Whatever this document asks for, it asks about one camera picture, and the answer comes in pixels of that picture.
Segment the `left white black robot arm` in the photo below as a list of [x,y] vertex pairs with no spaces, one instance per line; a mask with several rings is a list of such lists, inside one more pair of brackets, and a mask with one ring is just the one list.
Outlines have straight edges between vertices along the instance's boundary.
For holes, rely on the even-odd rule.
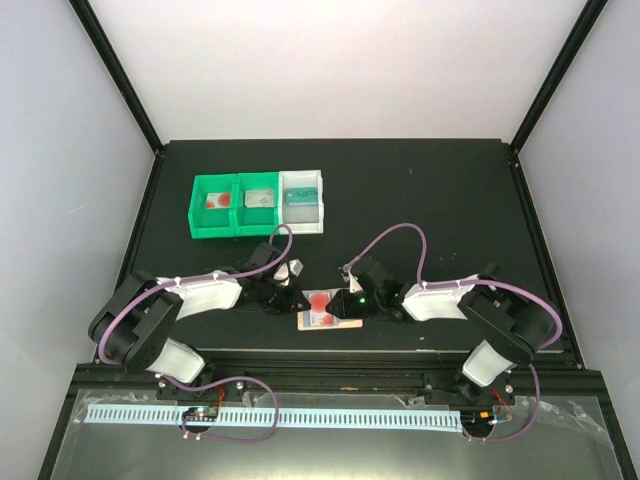
[[130,374],[169,376],[193,399],[207,397],[215,376],[195,348],[171,337],[174,325],[215,310],[258,306],[282,315],[310,309],[299,286],[303,263],[269,243],[249,259],[192,277],[130,274],[88,328],[99,359]]

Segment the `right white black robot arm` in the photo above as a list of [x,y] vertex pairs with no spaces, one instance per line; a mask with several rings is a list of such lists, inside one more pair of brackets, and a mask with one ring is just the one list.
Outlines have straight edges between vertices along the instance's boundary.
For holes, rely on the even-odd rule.
[[457,396],[467,403],[479,402],[499,375],[531,363],[563,332],[555,307],[512,284],[497,265],[458,280],[410,284],[392,278],[379,261],[366,256],[347,274],[349,286],[326,305],[340,320],[464,320],[473,326],[481,341],[454,379]]

